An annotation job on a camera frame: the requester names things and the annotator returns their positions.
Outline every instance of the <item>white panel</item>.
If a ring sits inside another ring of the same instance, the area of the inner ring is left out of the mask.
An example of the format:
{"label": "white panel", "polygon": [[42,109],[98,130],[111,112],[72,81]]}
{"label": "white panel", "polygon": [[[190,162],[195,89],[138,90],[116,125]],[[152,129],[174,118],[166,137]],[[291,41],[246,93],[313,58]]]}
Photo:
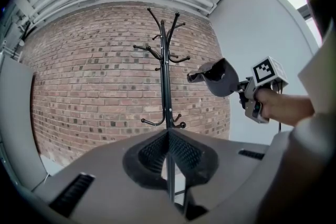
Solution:
{"label": "white panel", "polygon": [[[240,80],[251,76],[251,66],[271,56],[288,78],[285,94],[306,94],[297,75],[318,46],[306,22],[286,0],[221,0],[210,15],[223,57],[236,69]],[[278,131],[271,120],[262,125],[245,117],[239,96],[230,96],[230,139],[270,144]]]}
{"label": "white panel", "polygon": [[22,31],[20,28],[18,28],[17,24],[15,22],[11,23],[10,28],[5,36],[5,39],[7,40],[6,47],[11,50],[14,49],[14,47],[19,43],[21,35]]}
{"label": "white panel", "polygon": [[34,71],[5,57],[0,72],[0,132],[9,163],[25,188],[32,191],[47,176],[34,142],[30,90]]}

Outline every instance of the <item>gray cap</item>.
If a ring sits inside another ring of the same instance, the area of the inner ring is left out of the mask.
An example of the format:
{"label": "gray cap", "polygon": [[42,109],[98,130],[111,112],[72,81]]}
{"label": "gray cap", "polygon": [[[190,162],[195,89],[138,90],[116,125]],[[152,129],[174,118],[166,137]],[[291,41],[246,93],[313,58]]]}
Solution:
{"label": "gray cap", "polygon": [[218,97],[226,97],[233,93],[239,83],[236,70],[222,58],[207,62],[187,75],[189,83],[205,81],[210,92]]}

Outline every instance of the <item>white wall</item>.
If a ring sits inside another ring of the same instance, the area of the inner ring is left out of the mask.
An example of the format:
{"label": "white wall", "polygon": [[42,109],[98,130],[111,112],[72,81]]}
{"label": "white wall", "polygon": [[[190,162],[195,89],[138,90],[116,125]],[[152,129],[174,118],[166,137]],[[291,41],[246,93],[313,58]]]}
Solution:
{"label": "white wall", "polygon": [[[278,60],[287,74],[286,94],[306,94],[297,74],[317,51],[307,24],[287,0],[221,0],[210,15],[225,57],[239,79],[251,76],[251,66],[267,56]],[[278,123],[257,124],[245,117],[239,96],[230,96],[230,139],[270,144]]]}

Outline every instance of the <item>finger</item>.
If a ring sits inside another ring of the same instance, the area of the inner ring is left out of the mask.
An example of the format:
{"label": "finger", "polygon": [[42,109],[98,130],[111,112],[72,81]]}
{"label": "finger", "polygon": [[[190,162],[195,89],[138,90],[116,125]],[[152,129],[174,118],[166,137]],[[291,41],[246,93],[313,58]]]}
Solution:
{"label": "finger", "polygon": [[256,99],[263,105],[274,105],[278,103],[278,97],[279,94],[277,94],[275,91],[272,91],[271,89],[260,89],[256,93]]}
{"label": "finger", "polygon": [[265,104],[261,116],[278,122],[296,126],[299,121],[314,114],[314,109],[308,98],[293,98],[284,96],[281,103]]}

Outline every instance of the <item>red brick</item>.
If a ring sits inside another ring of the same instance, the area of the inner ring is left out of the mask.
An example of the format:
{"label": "red brick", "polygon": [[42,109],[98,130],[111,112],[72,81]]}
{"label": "red brick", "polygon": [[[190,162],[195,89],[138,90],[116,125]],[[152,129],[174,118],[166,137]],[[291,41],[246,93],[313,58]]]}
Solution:
{"label": "red brick", "polygon": [[70,104],[71,103],[71,98],[57,97],[56,102]]}
{"label": "red brick", "polygon": [[119,85],[118,84],[106,84],[105,89],[107,91],[117,91],[119,89]]}
{"label": "red brick", "polygon": [[119,140],[123,140],[123,139],[127,139],[127,138],[130,138],[129,135],[114,135],[114,136],[111,136],[111,140],[114,140],[114,141],[119,141]]}
{"label": "red brick", "polygon": [[84,65],[86,62],[86,60],[77,60],[77,61],[74,61],[74,64],[76,66],[80,66],[80,65]]}
{"label": "red brick", "polygon": [[85,106],[84,105],[72,104],[72,105],[68,105],[68,109],[69,110],[75,110],[75,111],[85,111]]}
{"label": "red brick", "polygon": [[107,77],[118,77],[120,76],[120,70],[109,70],[106,72]]}
{"label": "red brick", "polygon": [[80,104],[79,98],[71,98],[71,104]]}
{"label": "red brick", "polygon": [[85,78],[85,79],[87,83],[91,83],[91,84],[100,83],[100,80],[101,80],[101,78]]}
{"label": "red brick", "polygon": [[142,91],[130,91],[127,93],[128,98],[141,98],[142,97]]}
{"label": "red brick", "polygon": [[101,83],[115,83],[116,79],[115,78],[102,78],[101,79]]}
{"label": "red brick", "polygon": [[81,89],[84,91],[98,91],[105,90],[105,85],[103,84],[83,84]]}
{"label": "red brick", "polygon": [[86,65],[83,66],[82,70],[100,70],[101,69],[101,65]]}
{"label": "red brick", "polygon": [[106,98],[106,97],[127,97],[127,92],[121,91],[108,91],[108,92],[100,92],[99,97]]}
{"label": "red brick", "polygon": [[156,93],[155,92],[143,92],[143,97],[144,98],[156,97]]}
{"label": "red brick", "polygon": [[86,97],[98,98],[98,91],[96,91],[96,92],[87,92],[86,93]]}
{"label": "red brick", "polygon": [[104,99],[83,98],[80,99],[80,103],[89,105],[104,105]]}
{"label": "red brick", "polygon": [[81,85],[80,84],[73,84],[71,86],[72,91],[79,91],[81,89]]}
{"label": "red brick", "polygon": [[112,134],[112,135],[120,134],[120,129],[119,128],[106,128],[106,133]]}
{"label": "red brick", "polygon": [[100,113],[125,113],[126,111],[127,108],[125,106],[105,105],[98,107],[98,112]]}
{"label": "red brick", "polygon": [[105,99],[105,105],[118,105],[119,99]]}
{"label": "red brick", "polygon": [[93,58],[99,58],[99,57],[103,57],[104,53],[102,52],[95,52],[94,54],[92,54]]}
{"label": "red brick", "polygon": [[159,105],[151,105],[151,106],[144,106],[143,107],[144,112],[156,112],[156,111],[162,111],[162,107]]}
{"label": "red brick", "polygon": [[120,75],[122,77],[149,77],[150,73],[148,71],[129,71],[121,70]]}
{"label": "red brick", "polygon": [[158,105],[162,104],[162,99],[161,98],[155,98],[150,100],[151,105]]}
{"label": "red brick", "polygon": [[68,96],[70,97],[85,97],[85,92],[79,92],[79,91],[70,91],[68,92]]}
{"label": "red brick", "polygon": [[130,63],[130,64],[127,65],[127,69],[129,69],[129,70],[142,70],[143,65],[141,65],[139,63]]}
{"label": "red brick", "polygon": [[87,105],[86,111],[87,112],[98,112],[98,107],[96,105]]}
{"label": "red brick", "polygon": [[99,121],[95,121],[95,120],[86,120],[86,124],[88,126],[95,126],[98,127],[99,126]]}
{"label": "red brick", "polygon": [[119,114],[106,114],[104,115],[105,120],[116,121],[119,118]]}
{"label": "red brick", "polygon": [[92,57],[92,54],[79,54],[79,55],[75,55],[73,58],[74,60],[77,60],[77,59],[87,59],[91,57]]}
{"label": "red brick", "polygon": [[120,100],[121,105],[133,105],[132,99],[122,99]]}

